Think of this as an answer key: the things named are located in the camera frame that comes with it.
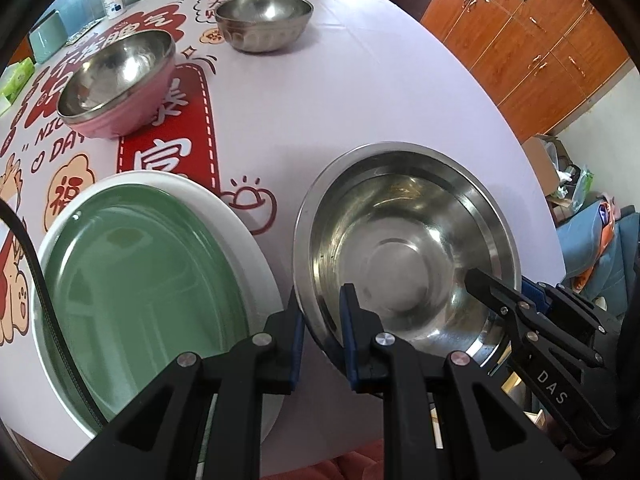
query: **printed tablecloth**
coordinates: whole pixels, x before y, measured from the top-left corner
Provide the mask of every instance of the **printed tablecloth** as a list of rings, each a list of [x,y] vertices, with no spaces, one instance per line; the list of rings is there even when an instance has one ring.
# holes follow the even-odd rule
[[[335,157],[359,145],[405,140],[443,152],[494,195],[522,270],[555,283],[564,265],[540,186],[498,110],[466,69],[388,0],[309,0],[308,29],[287,50],[249,56],[216,27],[223,0],[143,0],[38,67],[0,118],[0,198],[36,247],[60,211],[113,173],[180,173],[225,200],[254,234],[283,300],[304,195]],[[177,41],[171,88],[158,116],[120,140],[87,139],[56,116],[81,63],[135,31]],[[31,277],[0,232],[0,416],[36,444],[73,457],[87,437],[57,401],[30,332]],[[262,446],[265,474],[318,462],[382,436],[379,400],[356,396],[308,336],[302,380]]]

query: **door handle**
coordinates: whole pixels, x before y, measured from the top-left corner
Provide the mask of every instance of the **door handle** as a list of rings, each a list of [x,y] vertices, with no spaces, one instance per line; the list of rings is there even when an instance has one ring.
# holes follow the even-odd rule
[[[533,23],[537,28],[539,28],[542,32],[546,32],[546,30],[542,27],[542,25],[540,25],[534,18],[533,16],[529,16],[529,19],[531,20],[531,23]]]
[[[545,61],[542,65],[540,65],[540,67],[536,70],[535,75],[538,75],[538,72],[540,72],[543,68],[546,68],[546,66],[548,65],[548,63]]]
[[[575,62],[575,59],[569,56],[569,61],[571,61],[572,65],[575,66],[576,70],[582,74],[582,77],[587,77],[587,75],[582,71],[582,69]]]
[[[533,60],[531,61],[531,64],[529,65],[529,67],[527,68],[527,70],[531,70],[531,67],[534,66],[537,62],[539,62],[542,59],[542,54],[538,54],[535,58],[533,58]]]

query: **screw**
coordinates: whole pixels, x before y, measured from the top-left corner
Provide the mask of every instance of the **screw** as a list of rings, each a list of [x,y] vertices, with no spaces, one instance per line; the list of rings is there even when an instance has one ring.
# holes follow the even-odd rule
[[[380,332],[376,336],[376,343],[380,346],[391,346],[396,342],[396,336],[390,334],[389,332]]]
[[[451,362],[458,366],[467,366],[471,362],[471,357],[458,350],[457,352],[451,353]]]
[[[193,352],[185,352],[184,354],[180,354],[176,359],[177,363],[182,368],[188,368],[190,366],[193,366],[197,360],[198,360],[198,356]]]
[[[260,332],[254,335],[251,338],[251,341],[256,346],[267,346],[271,343],[271,341],[273,341],[273,337],[271,337],[271,335],[267,334],[266,332]]]

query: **metal bowl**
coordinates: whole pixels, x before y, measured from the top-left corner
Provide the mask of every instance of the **metal bowl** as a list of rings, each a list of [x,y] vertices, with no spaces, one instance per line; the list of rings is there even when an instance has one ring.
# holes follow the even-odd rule
[[[306,0],[227,0],[216,9],[216,21],[233,48],[271,52],[296,41],[313,12]]]
[[[114,136],[92,135],[96,128],[130,133],[158,111],[174,67],[175,41],[167,31],[127,36],[97,52],[73,74],[60,94],[58,114],[80,133],[88,129],[91,137]]]
[[[312,335],[344,368],[338,293],[417,349],[463,350],[491,368],[507,344],[501,320],[467,293],[467,269],[520,289],[510,229],[489,192],[447,156],[404,142],[357,148],[309,190],[296,223],[294,286]]]

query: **white plastic container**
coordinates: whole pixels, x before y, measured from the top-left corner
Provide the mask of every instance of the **white plastic container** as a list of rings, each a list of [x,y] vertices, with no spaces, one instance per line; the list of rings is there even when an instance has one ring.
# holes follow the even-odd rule
[[[127,10],[124,0],[103,0],[103,2],[104,11],[107,13],[107,17],[110,20],[123,15]]]

